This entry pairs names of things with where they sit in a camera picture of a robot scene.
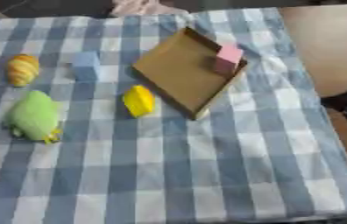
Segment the orange ball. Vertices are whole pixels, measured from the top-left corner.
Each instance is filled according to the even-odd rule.
[[[15,87],[24,87],[39,75],[39,60],[31,55],[18,54],[7,64],[9,81]]]

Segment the pink cube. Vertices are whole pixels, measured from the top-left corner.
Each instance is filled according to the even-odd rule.
[[[233,74],[242,58],[243,50],[234,45],[222,45],[217,54],[215,71],[220,74]]]

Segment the blue block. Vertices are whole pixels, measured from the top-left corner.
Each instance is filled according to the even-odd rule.
[[[73,59],[73,73],[77,81],[96,81],[100,61],[96,52],[80,52]]]

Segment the cardboard tray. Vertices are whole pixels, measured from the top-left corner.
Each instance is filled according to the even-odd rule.
[[[232,75],[214,72],[220,48],[186,27],[144,54],[133,66],[168,103],[195,120],[247,65],[242,59]]]

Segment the green stuffed toy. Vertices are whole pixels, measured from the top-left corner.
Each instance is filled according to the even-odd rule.
[[[31,91],[11,108],[4,122],[16,137],[56,142],[60,133],[58,104],[43,92]]]

